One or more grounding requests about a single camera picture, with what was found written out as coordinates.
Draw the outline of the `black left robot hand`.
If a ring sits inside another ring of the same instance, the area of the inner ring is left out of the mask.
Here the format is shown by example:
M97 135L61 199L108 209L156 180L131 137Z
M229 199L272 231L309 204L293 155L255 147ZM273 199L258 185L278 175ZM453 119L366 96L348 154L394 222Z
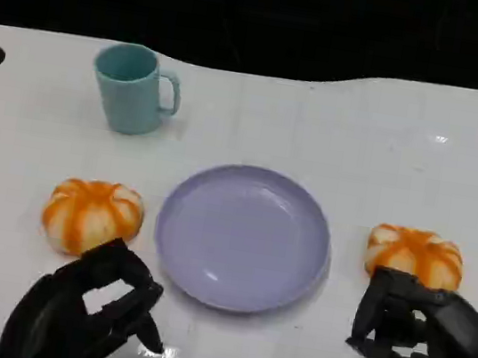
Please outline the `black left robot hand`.
M131 291L88 313L84 295L116 281ZM4 325L0 358L106 358L131 336L162 354L165 347L150 311L163 293L123 240L112 240L32 286Z

